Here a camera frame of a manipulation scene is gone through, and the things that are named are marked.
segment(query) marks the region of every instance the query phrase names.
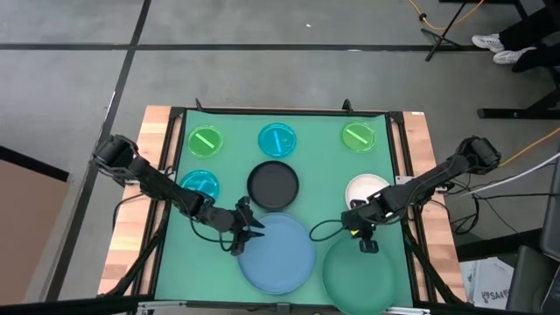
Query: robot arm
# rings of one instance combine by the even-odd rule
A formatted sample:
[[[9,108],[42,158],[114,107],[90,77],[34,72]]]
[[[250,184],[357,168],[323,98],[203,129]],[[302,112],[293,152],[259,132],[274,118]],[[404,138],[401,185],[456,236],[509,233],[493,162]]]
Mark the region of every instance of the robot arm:
[[[138,154],[135,143],[124,136],[110,136],[94,152],[92,162],[101,173],[109,175],[115,182],[125,186],[129,180],[137,180],[140,191],[154,200],[170,200],[179,211],[192,221],[208,225],[220,233],[231,232],[231,254],[238,256],[251,237],[263,234],[245,230],[245,227],[264,226],[253,217],[249,208],[249,197],[241,198],[230,211],[214,206],[214,198],[203,192],[182,188],[150,166]]]
[[[404,185],[392,185],[367,197],[367,200],[353,200],[353,208],[341,215],[342,226],[350,231],[358,231],[360,250],[376,253],[377,243],[372,241],[375,225],[398,222],[409,205],[424,205],[443,183],[464,173],[484,175],[498,167],[501,154],[485,138],[469,137],[457,148],[455,154],[425,174]]]

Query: concrete floor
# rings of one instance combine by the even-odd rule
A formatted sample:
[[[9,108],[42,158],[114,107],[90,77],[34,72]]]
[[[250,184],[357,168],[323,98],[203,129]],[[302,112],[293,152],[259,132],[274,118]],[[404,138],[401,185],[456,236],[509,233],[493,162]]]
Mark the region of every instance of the concrete floor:
[[[4,0],[0,43],[130,42],[142,0]],[[458,8],[418,0],[433,24],[444,25]],[[523,2],[530,12],[540,2]],[[449,38],[469,44],[474,33],[497,32],[519,21],[510,5],[483,5]],[[406,0],[158,0],[141,43],[313,43],[427,45]],[[0,51],[0,143],[71,173],[72,188],[28,300],[44,294],[88,156],[102,126],[125,52]],[[137,52],[112,133],[136,138],[146,105],[338,109],[349,98],[357,109],[426,113],[438,162],[470,135],[488,137],[504,157],[557,127],[558,122],[480,120],[476,108],[523,108],[552,89],[546,71],[513,74],[490,52]],[[557,151],[548,141],[511,166],[474,184],[524,171]],[[547,192],[551,169],[494,193]],[[60,298],[96,293],[111,235],[111,214],[121,190],[98,178]],[[468,199],[448,199],[453,219],[469,214]],[[542,224],[546,199],[493,202],[518,231]],[[485,206],[473,233],[483,239],[511,234]],[[457,243],[465,242],[458,237]]]

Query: blue plate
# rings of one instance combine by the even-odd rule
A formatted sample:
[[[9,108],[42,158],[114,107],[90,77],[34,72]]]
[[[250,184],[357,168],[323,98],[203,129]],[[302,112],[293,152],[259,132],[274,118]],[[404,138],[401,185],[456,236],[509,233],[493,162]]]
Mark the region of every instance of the blue plate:
[[[179,185],[183,188],[203,192],[214,199],[218,199],[220,194],[218,179],[210,171],[191,171],[181,179]]]
[[[266,294],[280,295],[305,283],[315,263],[315,248],[304,226],[284,213],[270,213],[259,221],[264,233],[245,244],[239,255],[241,273],[255,288]]]
[[[296,134],[284,123],[272,123],[259,133],[259,146],[271,158],[283,158],[296,148]]]

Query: wooden table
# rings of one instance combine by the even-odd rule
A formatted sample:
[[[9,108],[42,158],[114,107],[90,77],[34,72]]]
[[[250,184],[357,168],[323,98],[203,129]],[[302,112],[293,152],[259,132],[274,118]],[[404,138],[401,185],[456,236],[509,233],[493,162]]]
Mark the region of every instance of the wooden table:
[[[159,164],[171,111],[172,108],[169,106],[149,106],[144,114],[142,127],[136,143],[138,144],[140,155],[150,161],[151,165],[154,167],[157,167]],[[406,136],[408,138],[412,168],[415,176],[417,176],[427,172],[436,165],[433,149],[431,147],[430,134],[428,132],[424,113],[403,112],[403,118]],[[180,122],[180,117],[171,121],[171,123],[174,123],[177,127],[173,128],[173,133],[171,135],[167,165],[172,165],[179,138]],[[403,170],[405,169],[405,162],[403,150],[400,145],[401,139],[395,122],[392,123],[392,128],[394,131],[398,169],[401,175],[404,175]],[[125,199],[138,193],[137,185],[133,185],[124,190],[122,197]],[[436,194],[433,199],[442,203],[444,202],[441,195]],[[158,214],[161,213],[163,204],[163,202],[157,204]],[[105,268],[101,276],[99,293],[104,293],[112,289],[137,258],[141,248],[149,206],[150,200],[147,197],[133,199],[121,206],[116,220],[115,231],[109,245]],[[429,202],[424,206],[422,218],[431,263],[447,285],[451,287],[453,293],[459,298],[466,300],[461,271],[459,269],[459,261],[455,251],[447,212],[440,205]],[[410,225],[413,233],[415,233],[414,224]],[[151,278],[152,264],[153,255],[146,263],[147,267],[144,268],[140,293],[148,292],[148,282]],[[426,301],[428,299],[428,294],[424,281],[424,273],[418,261],[416,261],[416,278],[418,281],[419,297],[421,300]]]

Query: white sneaker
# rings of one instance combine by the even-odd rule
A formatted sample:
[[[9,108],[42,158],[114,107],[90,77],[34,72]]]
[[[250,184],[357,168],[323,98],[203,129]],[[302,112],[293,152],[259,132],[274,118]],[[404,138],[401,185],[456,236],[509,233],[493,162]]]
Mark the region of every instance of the white sneaker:
[[[471,38],[472,43],[478,48],[489,49],[492,53],[503,52],[504,45],[500,42],[499,34],[491,35],[474,35]]]
[[[497,63],[498,65],[513,65],[524,53],[534,49],[536,49],[536,47],[523,48],[519,52],[498,52],[493,56],[493,62]]]

